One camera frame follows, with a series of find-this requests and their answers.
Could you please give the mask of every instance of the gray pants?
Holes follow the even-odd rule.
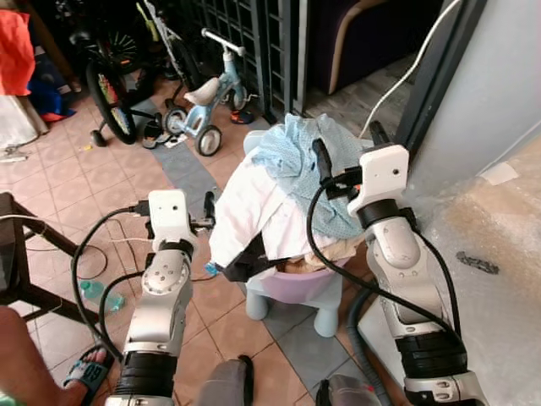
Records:
[[[254,400],[254,366],[241,355],[219,364],[204,384],[196,406],[251,406]],[[380,406],[374,390],[350,376],[334,375],[322,382],[317,406]]]

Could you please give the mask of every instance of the red cloth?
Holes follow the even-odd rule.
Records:
[[[30,16],[0,10],[0,95],[26,96],[34,72],[34,48],[30,42]]]

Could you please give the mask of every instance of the plastic stool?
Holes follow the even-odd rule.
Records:
[[[265,291],[259,275],[246,283],[246,314],[252,320],[263,320],[269,312],[268,298],[276,299]],[[301,305],[315,307],[318,313],[314,320],[315,331],[321,337],[333,337],[338,329],[338,307],[342,300],[342,275],[333,274],[329,283],[315,297],[301,302]]]

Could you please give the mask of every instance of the white cable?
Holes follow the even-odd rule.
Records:
[[[25,219],[28,219],[28,220],[39,220],[41,222],[49,222],[51,224],[57,224],[57,225],[60,225],[60,226],[73,228],[73,229],[75,229],[77,231],[82,231],[83,233],[88,233],[88,230],[84,230],[82,228],[77,228],[77,227],[74,227],[74,226],[70,226],[69,224],[64,224],[63,222],[57,222],[55,220],[51,220],[50,218],[23,216],[22,214],[8,214],[7,216],[0,216],[0,221],[2,221],[4,219],[7,219],[7,218],[25,218]],[[141,239],[141,238],[138,238],[138,237],[131,237],[131,238],[127,238],[127,239],[102,239],[100,237],[95,236],[95,238],[100,239],[101,241],[106,241],[108,243],[123,243],[125,241],[143,241],[143,242],[152,241],[151,239]]]
[[[370,115],[368,119],[366,120],[366,123],[364,124],[363,131],[361,131],[361,135],[359,138],[363,138],[364,133],[366,132],[367,128],[369,127],[370,122],[372,121],[372,118],[374,118],[375,112],[380,108],[380,106],[383,104],[385,100],[387,100],[387,97],[389,97],[396,89],[398,89],[402,83],[404,83],[407,78],[409,78],[413,71],[417,68],[417,66],[420,64],[421,59],[423,58],[424,52],[426,51],[426,48],[429,46],[430,40],[434,36],[435,31],[438,29],[438,26],[441,24],[441,22],[444,20],[444,18],[447,16],[448,13],[451,12],[451,10],[460,2],[461,0],[453,0],[451,4],[447,6],[447,8],[443,11],[443,13],[440,14],[438,19],[435,21],[434,25],[432,25],[432,28],[430,29],[429,33],[426,35],[426,38],[424,39],[423,45],[421,46],[421,49],[419,50],[417,57],[415,58],[415,62],[413,62],[413,65],[410,67],[410,69],[395,83],[394,86],[392,86],[375,104],[374,108],[372,108],[372,111],[370,112]]]

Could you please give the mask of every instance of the person's foot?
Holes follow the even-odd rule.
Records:
[[[107,351],[104,348],[97,349],[88,353],[82,361],[84,362],[96,362],[97,364],[103,364],[107,356]],[[83,399],[88,392],[88,387],[81,381],[70,381],[64,388],[63,402],[61,406],[80,406],[83,403]]]

